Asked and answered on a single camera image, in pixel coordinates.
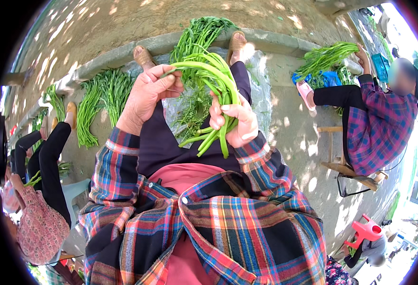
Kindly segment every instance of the dark purple pants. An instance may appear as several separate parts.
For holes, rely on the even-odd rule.
[[[242,62],[236,62],[230,69],[239,92],[252,104],[246,66]],[[206,118],[201,128],[209,127],[209,120],[210,116]],[[239,162],[230,145],[228,145],[227,159],[223,158],[218,141],[215,141],[201,157],[197,157],[198,147],[202,142],[199,140],[193,143],[190,149],[180,148],[163,117],[163,105],[158,102],[152,117],[142,125],[138,173],[149,178],[163,166],[175,163],[201,163],[240,173]]]

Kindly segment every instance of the dirt ground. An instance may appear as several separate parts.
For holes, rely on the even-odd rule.
[[[347,15],[336,21],[320,14],[312,0],[55,0],[21,71],[35,66],[25,88],[16,88],[8,128],[19,122],[47,86],[89,60],[133,40],[181,31],[189,20],[214,15],[239,27],[292,35],[319,45],[359,42]]]

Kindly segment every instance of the pink slipper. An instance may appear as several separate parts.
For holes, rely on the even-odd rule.
[[[296,83],[297,91],[301,95],[301,98],[304,100],[304,103],[306,104],[307,109],[313,112],[315,111],[315,107],[310,108],[309,104],[307,103],[307,94],[309,94],[310,91],[313,91],[312,87],[310,87],[309,84],[307,84],[307,82],[305,82],[304,80],[301,82],[304,82],[304,83],[302,83],[301,85],[299,85],[300,82]]]

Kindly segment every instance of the red plastic stool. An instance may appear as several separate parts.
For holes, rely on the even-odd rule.
[[[358,239],[355,241],[355,243],[344,241],[344,244],[358,249],[364,239],[368,241],[376,241],[382,236],[382,228],[380,228],[376,222],[372,221],[365,214],[363,214],[363,218],[367,220],[367,224],[363,224],[357,221],[352,223],[352,228],[356,231],[355,236],[357,236]]]

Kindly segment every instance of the blue crate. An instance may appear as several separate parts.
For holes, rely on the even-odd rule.
[[[381,82],[388,83],[388,69],[390,68],[388,60],[382,54],[378,53],[372,55],[372,61],[377,71],[377,78]]]

